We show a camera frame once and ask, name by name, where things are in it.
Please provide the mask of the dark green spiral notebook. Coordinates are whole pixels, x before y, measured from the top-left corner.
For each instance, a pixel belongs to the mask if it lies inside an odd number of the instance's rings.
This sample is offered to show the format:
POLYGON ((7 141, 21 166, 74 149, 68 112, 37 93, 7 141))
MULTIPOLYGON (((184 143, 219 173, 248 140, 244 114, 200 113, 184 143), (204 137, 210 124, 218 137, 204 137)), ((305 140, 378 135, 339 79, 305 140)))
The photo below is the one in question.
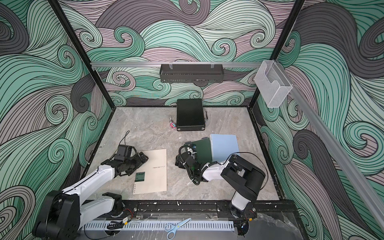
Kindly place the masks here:
POLYGON ((200 164, 212 163, 212 150, 210 138, 202 138, 201 140, 191 142, 194 152, 197 155, 197 162, 200 164))

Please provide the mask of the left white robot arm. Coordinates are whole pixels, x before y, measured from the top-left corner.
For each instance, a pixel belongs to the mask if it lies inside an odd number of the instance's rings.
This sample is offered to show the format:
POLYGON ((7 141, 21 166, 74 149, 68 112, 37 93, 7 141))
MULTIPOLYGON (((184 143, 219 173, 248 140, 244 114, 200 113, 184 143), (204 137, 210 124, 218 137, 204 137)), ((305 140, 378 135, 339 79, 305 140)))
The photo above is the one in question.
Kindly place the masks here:
POLYGON ((72 186, 49 192, 34 224, 33 236, 46 240, 74 240, 78 230, 95 218, 109 213, 120 216, 123 213, 121 195, 105 193, 97 200, 85 201, 110 180, 133 174, 148 159, 143 152, 128 158, 117 155, 72 186))

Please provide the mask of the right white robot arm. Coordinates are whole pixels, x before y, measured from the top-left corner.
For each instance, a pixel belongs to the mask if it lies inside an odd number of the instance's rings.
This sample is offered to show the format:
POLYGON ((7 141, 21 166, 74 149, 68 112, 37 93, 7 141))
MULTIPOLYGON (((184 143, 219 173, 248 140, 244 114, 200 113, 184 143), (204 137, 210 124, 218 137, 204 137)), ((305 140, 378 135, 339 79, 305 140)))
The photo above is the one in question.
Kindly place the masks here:
POLYGON ((247 205, 257 200, 269 178, 265 171, 241 157, 245 153, 231 153, 220 163, 201 164, 195 146, 183 145, 178 150, 175 165, 185 169, 196 186, 202 182, 225 180, 235 190, 230 203, 231 214, 240 218, 245 216, 247 205))

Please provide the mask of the beige spiral notebook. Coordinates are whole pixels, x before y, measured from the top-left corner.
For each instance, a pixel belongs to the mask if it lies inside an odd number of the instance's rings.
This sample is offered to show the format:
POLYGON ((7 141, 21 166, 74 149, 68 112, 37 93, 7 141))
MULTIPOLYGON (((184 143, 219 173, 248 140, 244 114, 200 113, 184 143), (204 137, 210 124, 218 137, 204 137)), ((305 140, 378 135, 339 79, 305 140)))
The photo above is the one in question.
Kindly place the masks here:
POLYGON ((143 152, 149 159, 136 171, 134 195, 167 191, 167 150, 143 152))

